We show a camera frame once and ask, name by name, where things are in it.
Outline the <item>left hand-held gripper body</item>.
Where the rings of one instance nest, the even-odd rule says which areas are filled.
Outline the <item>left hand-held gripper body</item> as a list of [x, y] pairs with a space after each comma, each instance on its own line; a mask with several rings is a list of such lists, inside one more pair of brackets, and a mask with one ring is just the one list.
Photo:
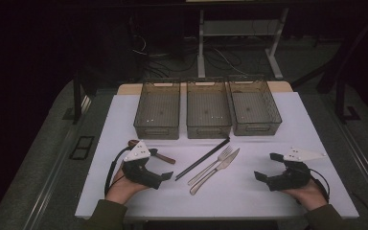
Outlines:
[[123, 172], [128, 180], [157, 190], [163, 177], [146, 168], [149, 160], [150, 150], [143, 141], [140, 141], [124, 158]]

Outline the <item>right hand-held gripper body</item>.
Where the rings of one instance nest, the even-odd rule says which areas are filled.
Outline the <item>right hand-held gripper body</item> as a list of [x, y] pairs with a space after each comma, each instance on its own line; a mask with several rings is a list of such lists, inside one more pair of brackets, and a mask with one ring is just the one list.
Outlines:
[[286, 170], [280, 175], [270, 176], [266, 180], [266, 185], [270, 191], [283, 191], [288, 189], [298, 189], [308, 184], [311, 179], [309, 167], [306, 161], [326, 158], [326, 153], [310, 151], [306, 149], [290, 148], [284, 156]]

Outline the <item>brown wooden spoon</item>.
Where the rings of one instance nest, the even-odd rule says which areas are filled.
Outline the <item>brown wooden spoon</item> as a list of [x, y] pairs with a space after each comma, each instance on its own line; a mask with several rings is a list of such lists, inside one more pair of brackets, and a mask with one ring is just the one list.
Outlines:
[[[134, 148], [138, 143], [139, 143], [139, 140], [129, 140], [129, 141], [127, 142], [127, 145], [128, 145], [129, 147], [131, 147], [131, 148]], [[154, 157], [156, 157], [156, 158], [158, 158], [158, 159], [161, 159], [161, 160], [163, 160], [163, 161], [165, 161], [165, 162], [167, 162], [167, 163], [169, 163], [169, 164], [172, 164], [172, 165], [174, 165], [174, 164], [175, 164], [175, 160], [174, 160], [174, 159], [172, 159], [172, 158], [170, 158], [170, 157], [168, 157], [168, 156], [165, 156], [165, 155], [163, 155], [163, 154], [160, 154], [159, 152], [158, 152], [158, 154], [157, 154], [156, 156], [154, 156]]]

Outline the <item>silver metal knife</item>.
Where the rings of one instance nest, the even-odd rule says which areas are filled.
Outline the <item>silver metal knife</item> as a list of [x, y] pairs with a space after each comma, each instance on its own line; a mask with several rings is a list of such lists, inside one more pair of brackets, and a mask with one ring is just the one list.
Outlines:
[[232, 161], [237, 157], [237, 155], [239, 154], [240, 150], [236, 149], [234, 152], [231, 152], [224, 160], [222, 160], [221, 162], [218, 162], [215, 166], [213, 166], [206, 174], [204, 174], [203, 176], [201, 176], [199, 178], [199, 180], [194, 184], [191, 185], [191, 189], [190, 189], [190, 194], [192, 196], [194, 196], [197, 191], [200, 189], [200, 187], [212, 176], [214, 175], [216, 172], [218, 172], [219, 170], [223, 170], [226, 169], [231, 163]]

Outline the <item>smoky clear plastic bin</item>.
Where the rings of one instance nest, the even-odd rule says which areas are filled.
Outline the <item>smoky clear plastic bin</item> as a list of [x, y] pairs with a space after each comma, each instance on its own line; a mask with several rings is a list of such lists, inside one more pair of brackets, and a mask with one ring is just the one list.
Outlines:
[[228, 78], [236, 136], [272, 136], [283, 122], [266, 80]]
[[232, 119], [223, 78], [187, 81], [187, 135], [190, 139], [229, 136]]
[[133, 126], [139, 139], [179, 138], [180, 80], [149, 79], [143, 82]]

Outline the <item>person's right hand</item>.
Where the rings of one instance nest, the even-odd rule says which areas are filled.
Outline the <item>person's right hand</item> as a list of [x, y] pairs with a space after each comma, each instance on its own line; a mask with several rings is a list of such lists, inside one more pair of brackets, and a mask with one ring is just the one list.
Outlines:
[[319, 186], [313, 180], [310, 180], [309, 183], [302, 188], [283, 190], [283, 193], [298, 200], [308, 211], [315, 210], [328, 204]]

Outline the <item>person's left hand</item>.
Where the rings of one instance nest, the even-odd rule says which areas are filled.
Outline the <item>person's left hand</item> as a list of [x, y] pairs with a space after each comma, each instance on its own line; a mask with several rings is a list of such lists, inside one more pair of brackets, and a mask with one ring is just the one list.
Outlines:
[[134, 195], [146, 189], [146, 186], [134, 183], [127, 179], [122, 167], [120, 167], [116, 172], [112, 185], [104, 199], [119, 204], [126, 204]]

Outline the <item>silver metal fork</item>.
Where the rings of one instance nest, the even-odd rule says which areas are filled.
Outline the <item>silver metal fork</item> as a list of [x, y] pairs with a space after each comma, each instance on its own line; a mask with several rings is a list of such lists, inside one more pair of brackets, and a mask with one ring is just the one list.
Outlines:
[[208, 167], [206, 167], [205, 169], [203, 169], [201, 172], [199, 172], [196, 176], [194, 176], [192, 179], [190, 179], [188, 181], [188, 185], [194, 185], [199, 179], [200, 177], [202, 177], [204, 174], [206, 174], [213, 166], [215, 166], [218, 162], [221, 162], [222, 160], [224, 160], [230, 153], [232, 152], [232, 148], [231, 147], [227, 147], [225, 148], [218, 156], [218, 158], [211, 163]]

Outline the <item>black metal stand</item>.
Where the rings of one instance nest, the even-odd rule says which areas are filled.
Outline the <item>black metal stand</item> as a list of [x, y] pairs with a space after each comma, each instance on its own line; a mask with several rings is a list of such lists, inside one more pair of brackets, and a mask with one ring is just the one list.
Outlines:
[[338, 119], [343, 124], [358, 120], [357, 113], [345, 106], [345, 89], [350, 84], [368, 105], [368, 20], [347, 36], [329, 61], [293, 81], [291, 86], [297, 88], [319, 74], [323, 77], [316, 86], [318, 93], [328, 94], [333, 88], [336, 90], [334, 111]]

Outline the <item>black floor frame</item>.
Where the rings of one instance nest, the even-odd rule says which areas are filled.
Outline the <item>black floor frame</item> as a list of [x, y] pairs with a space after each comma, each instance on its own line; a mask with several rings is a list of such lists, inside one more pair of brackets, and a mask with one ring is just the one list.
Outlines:
[[81, 136], [69, 158], [72, 160], [85, 160], [92, 147], [93, 141], [94, 136]]

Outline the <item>metal floor rail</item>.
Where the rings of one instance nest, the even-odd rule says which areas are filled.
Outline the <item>metal floor rail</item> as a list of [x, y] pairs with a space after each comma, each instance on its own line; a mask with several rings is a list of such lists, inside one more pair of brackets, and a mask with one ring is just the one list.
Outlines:
[[368, 184], [368, 159], [366, 158], [359, 144], [355, 140], [352, 132], [335, 114], [333, 102], [327, 96], [324, 95], [322, 95], [320, 99], [327, 108], [328, 113], [331, 115], [333, 122], [336, 124], [336, 126], [342, 133], [343, 138], [347, 143], [349, 150], [352, 154], [352, 157], [354, 158], [359, 170], [361, 171], [362, 176], [364, 177], [364, 179]]
[[22, 163], [28, 203], [21, 230], [36, 230], [58, 184], [65, 159], [81, 128], [91, 100], [59, 95]]

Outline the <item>white metal desk frame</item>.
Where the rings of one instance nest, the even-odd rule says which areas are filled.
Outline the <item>white metal desk frame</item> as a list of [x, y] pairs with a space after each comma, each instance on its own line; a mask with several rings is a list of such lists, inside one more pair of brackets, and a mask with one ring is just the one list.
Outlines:
[[268, 48], [264, 49], [271, 71], [276, 80], [284, 78], [275, 54], [286, 25], [289, 8], [282, 9], [278, 19], [230, 19], [206, 20], [205, 10], [199, 11], [198, 23], [198, 52], [197, 73], [200, 78], [206, 77], [204, 41], [205, 37], [212, 36], [264, 36], [272, 35], [273, 40]]

